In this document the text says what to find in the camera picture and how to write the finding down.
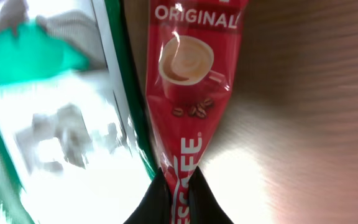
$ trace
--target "brown table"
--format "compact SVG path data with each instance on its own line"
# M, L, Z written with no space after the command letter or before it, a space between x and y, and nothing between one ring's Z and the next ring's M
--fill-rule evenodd
M148 4L125 7L144 88ZM251 0L245 20L200 164L218 202L234 223L358 224L358 0Z

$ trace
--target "coffee mug illustration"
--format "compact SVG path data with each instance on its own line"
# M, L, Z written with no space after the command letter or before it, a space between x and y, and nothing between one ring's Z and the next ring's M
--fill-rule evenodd
M158 70L165 97L172 103L191 105L204 100L211 82L219 85L225 76L212 71L214 52L202 40L179 35L162 50Z

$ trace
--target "red coffee sachet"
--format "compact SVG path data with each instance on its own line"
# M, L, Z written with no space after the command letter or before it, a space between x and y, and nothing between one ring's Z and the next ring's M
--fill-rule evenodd
M230 98L248 0L150 0L147 102L172 194L190 223L188 181Z

